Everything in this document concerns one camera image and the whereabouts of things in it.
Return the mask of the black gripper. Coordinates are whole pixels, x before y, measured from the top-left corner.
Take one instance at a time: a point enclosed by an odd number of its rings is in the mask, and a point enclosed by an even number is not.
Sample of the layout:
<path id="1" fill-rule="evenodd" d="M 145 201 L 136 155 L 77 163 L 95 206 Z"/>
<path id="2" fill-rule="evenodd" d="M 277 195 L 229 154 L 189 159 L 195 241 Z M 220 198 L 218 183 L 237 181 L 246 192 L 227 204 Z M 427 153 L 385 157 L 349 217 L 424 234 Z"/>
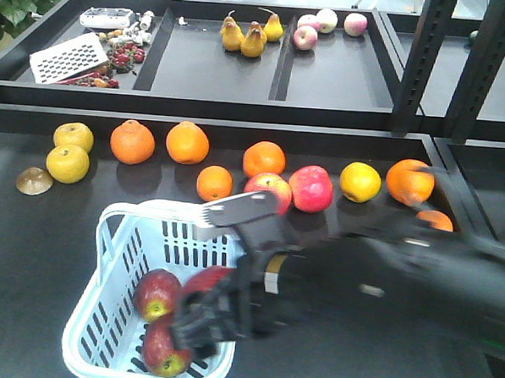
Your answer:
<path id="1" fill-rule="evenodd" d="M 268 190 L 248 192 L 200 206 L 194 225 L 208 240 L 231 233 L 242 249 L 236 266 L 206 293 L 178 302 L 170 334 L 176 348 L 205 348 L 269 334 L 302 319 L 305 301 L 299 278 L 283 274 L 298 250 Z"/>

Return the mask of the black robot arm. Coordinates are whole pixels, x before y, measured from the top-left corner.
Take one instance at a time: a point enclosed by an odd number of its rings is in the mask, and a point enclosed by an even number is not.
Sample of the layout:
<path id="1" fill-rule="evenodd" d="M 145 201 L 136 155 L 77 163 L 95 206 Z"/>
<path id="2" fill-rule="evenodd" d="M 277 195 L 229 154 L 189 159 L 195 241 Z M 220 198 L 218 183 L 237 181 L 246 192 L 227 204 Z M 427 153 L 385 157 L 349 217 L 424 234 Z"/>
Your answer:
<path id="1" fill-rule="evenodd" d="M 234 233 L 244 253 L 222 278 L 198 274 L 171 325 L 179 348 L 271 334 L 296 315 L 356 307 L 371 323 L 425 318 L 453 340 L 456 378 L 492 378 L 505 362 L 505 245 L 387 211 L 304 246 L 268 190 L 202 206 L 200 234 Z"/>

